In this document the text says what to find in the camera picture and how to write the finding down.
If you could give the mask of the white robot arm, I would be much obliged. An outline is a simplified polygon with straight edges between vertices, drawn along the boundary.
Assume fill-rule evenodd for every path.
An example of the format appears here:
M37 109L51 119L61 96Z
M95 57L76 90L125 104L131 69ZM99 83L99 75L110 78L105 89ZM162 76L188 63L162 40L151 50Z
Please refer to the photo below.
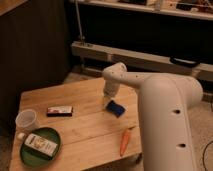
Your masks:
M104 96L119 86L137 92L144 171L197 171L188 110L203 97L199 81L171 73L129 72L119 62L102 71Z

